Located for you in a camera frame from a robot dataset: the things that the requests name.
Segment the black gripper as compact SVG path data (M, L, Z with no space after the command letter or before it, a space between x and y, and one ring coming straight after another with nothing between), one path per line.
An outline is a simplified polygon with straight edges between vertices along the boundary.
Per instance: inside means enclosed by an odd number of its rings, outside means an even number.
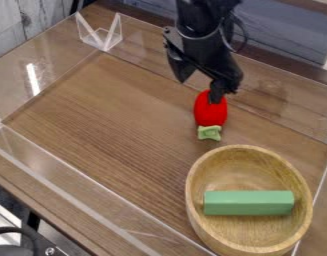
M181 83L185 83L197 70L213 81L209 102L220 104L226 94L236 94L244 79L244 72L222 42L220 32L204 38L186 37L180 30L168 26L164 29L169 64Z

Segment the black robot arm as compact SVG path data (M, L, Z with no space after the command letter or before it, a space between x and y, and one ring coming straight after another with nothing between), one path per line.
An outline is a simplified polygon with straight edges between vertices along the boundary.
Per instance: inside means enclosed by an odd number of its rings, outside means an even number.
M177 20L164 29L169 64L181 83L200 70L212 78L208 101L220 104L236 93L244 71L233 54L248 44L234 10L242 0L177 0Z

